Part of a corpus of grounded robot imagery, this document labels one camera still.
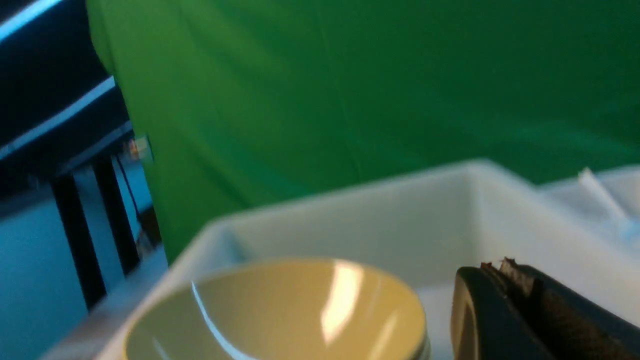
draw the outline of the white plastic bin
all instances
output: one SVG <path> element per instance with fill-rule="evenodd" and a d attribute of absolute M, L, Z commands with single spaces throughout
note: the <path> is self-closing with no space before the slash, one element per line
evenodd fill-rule
<path fill-rule="evenodd" d="M 640 217 L 640 166 L 617 168 L 596 174 L 611 196 L 628 212 Z M 573 179 L 546 184 L 540 192 L 554 201 L 567 206 L 579 217 L 590 222 L 604 222 L 607 212 Z"/>
<path fill-rule="evenodd" d="M 640 270 L 608 249 L 571 213 L 489 162 L 438 168 L 209 224 L 98 359 L 119 358 L 124 329 L 181 284 L 247 261 L 292 256 L 350 259 L 400 276 L 423 299 L 434 359 L 452 358 L 458 267 L 504 256 L 640 324 L 632 300 Z"/>

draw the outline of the green fabric backdrop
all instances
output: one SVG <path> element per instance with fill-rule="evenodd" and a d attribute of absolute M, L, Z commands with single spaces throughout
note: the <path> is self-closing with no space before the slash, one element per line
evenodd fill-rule
<path fill-rule="evenodd" d="M 488 157 L 640 160 L 637 0 L 88 0 L 173 261 L 206 221 Z"/>

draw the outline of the black metal frame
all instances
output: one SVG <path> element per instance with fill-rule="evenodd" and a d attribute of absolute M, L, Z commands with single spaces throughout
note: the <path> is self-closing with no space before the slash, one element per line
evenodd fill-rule
<path fill-rule="evenodd" d="M 116 243 L 122 272 L 129 275 L 140 263 L 138 250 L 131 232 L 129 217 L 118 186 L 118 178 L 113 168 L 111 156 L 102 156 L 93 162 L 93 172 L 107 211 L 109 226 Z"/>
<path fill-rule="evenodd" d="M 107 295 L 107 290 L 93 248 L 89 226 L 84 217 L 76 181 L 72 175 L 64 175 L 53 181 L 51 188 L 74 259 L 84 302 L 87 309 L 91 310 Z"/>

